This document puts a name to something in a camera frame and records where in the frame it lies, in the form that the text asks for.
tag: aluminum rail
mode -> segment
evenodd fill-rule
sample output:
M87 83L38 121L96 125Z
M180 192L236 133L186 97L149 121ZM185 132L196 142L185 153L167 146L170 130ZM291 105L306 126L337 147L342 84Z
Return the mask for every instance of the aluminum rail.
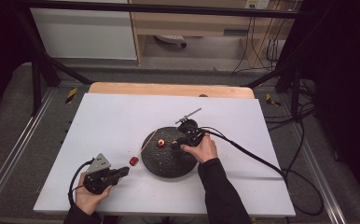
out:
M302 11L284 11L284 10L279 11L279 10L227 8L227 7L185 7L185 6L168 6L168 5L68 2L68 1L47 1L47 0L45 1L19 0L17 2L17 5L20 7L51 8L51 9L176 13L176 14L282 18L282 19L306 19L317 16L317 14L315 13L302 12Z

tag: person's left hand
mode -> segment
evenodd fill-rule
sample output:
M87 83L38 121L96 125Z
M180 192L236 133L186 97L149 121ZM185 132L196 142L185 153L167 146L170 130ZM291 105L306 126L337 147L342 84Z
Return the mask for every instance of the person's left hand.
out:
M80 180L78 182L79 186L82 186L84 183L85 173L81 174ZM99 203L108 197L110 190L113 186L107 187L102 194L92 194L84 187L76 189L76 205L87 215L92 215L95 209L98 207Z

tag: white cabinet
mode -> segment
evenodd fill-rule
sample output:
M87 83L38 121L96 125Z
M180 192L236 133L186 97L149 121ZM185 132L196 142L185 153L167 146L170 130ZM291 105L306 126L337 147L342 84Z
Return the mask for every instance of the white cabinet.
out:
M77 2L127 3L127 0ZM48 54L55 58L136 60L129 12L31 8Z

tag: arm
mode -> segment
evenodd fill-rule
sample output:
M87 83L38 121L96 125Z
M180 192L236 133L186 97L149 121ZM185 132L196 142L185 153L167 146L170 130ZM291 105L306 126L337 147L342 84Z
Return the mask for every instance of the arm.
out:
M251 223L241 197L228 181L218 159L215 141L207 133L197 147L182 145L200 162L198 173L205 188L205 202L210 224Z
M78 182L79 186L82 186L84 178L85 173L82 173ZM71 206L63 224L102 223L95 209L104 198L108 197L111 188L112 186L107 187L100 195L92 194L84 187L76 189L76 203Z

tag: handheld controller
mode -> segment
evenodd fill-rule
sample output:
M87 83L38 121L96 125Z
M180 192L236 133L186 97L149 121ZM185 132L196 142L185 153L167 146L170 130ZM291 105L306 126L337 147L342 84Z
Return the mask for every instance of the handheld controller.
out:
M84 187L93 194L101 194L108 186L115 186L130 171L127 166L113 170L110 170L110 167L111 164L105 156L99 154L86 172Z

